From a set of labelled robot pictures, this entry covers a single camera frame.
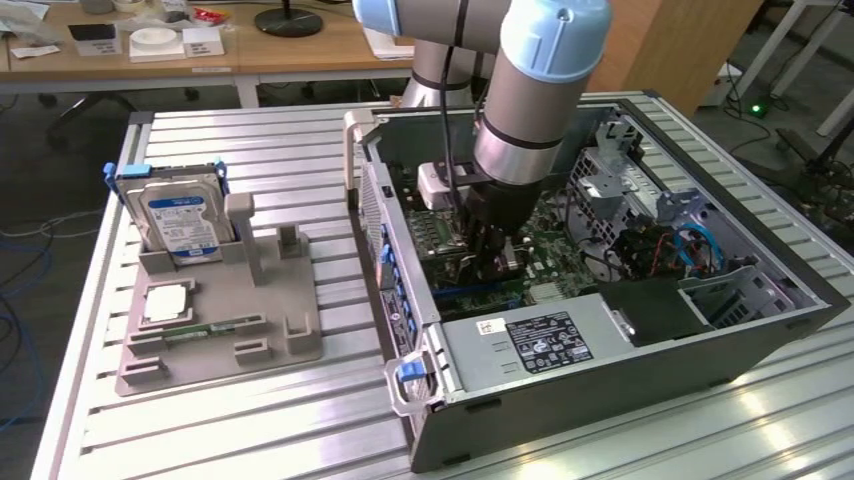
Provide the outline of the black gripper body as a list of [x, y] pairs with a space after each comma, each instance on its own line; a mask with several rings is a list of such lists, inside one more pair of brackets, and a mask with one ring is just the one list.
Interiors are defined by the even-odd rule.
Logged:
[[473, 184], [463, 206], [468, 233], [483, 228], [515, 234], [528, 221], [539, 200], [539, 183], [511, 185], [497, 181]]

